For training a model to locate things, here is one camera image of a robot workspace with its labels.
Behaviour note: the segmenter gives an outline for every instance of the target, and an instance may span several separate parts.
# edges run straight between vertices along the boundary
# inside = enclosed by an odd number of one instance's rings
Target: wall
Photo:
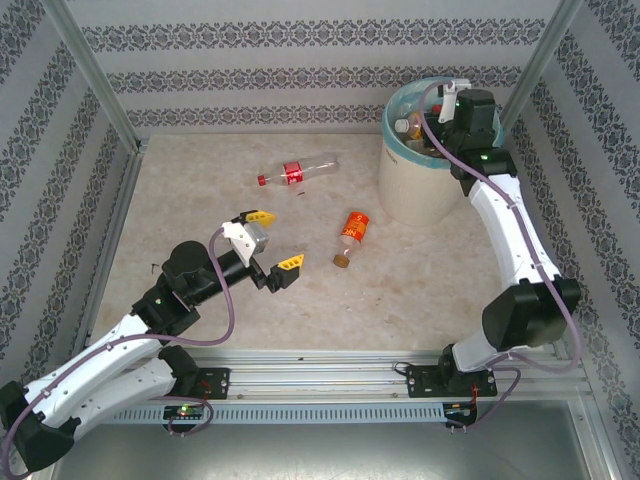
[[[538,231],[582,284],[584,362],[623,478],[640,478],[639,14],[582,5],[510,144]]]
[[[141,137],[377,132],[427,75],[472,78],[504,104],[558,0],[72,0]]]
[[[0,385],[66,361],[128,152],[36,0],[0,0]]]

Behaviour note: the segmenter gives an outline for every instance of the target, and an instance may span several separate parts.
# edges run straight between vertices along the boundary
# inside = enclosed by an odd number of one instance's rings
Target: white bucket
[[[392,129],[399,118],[418,110],[420,96],[433,82],[445,77],[412,82],[393,94],[382,115],[382,152],[378,176],[378,197],[382,208],[406,225],[425,227],[437,224],[462,197],[460,183],[449,172],[449,161],[421,155],[405,146]],[[442,103],[437,89],[427,95],[425,108]],[[494,145],[502,144],[497,114],[494,129],[499,132]]]

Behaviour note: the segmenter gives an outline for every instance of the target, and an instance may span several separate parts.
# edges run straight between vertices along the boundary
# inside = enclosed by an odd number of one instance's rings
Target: brown bottle cap
[[[333,257],[333,264],[336,267],[347,268],[349,266],[349,259],[342,254],[338,254]]]

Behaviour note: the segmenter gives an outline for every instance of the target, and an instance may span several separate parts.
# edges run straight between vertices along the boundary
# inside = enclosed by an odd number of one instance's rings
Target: bottle cap
[[[336,267],[347,268],[349,266],[349,259],[342,254],[338,254],[333,257],[333,264]]]
[[[395,129],[398,133],[407,133],[409,131],[409,120],[406,118],[396,120]]]

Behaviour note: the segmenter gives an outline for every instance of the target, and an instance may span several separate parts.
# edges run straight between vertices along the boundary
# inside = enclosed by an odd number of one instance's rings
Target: striped wall
[[[129,155],[37,0],[0,0],[0,384],[66,361]]]
[[[558,0],[71,0],[140,137],[377,132],[426,75],[504,104]]]
[[[623,478],[640,478],[640,1],[584,2],[510,148],[538,231],[578,278],[585,366]]]

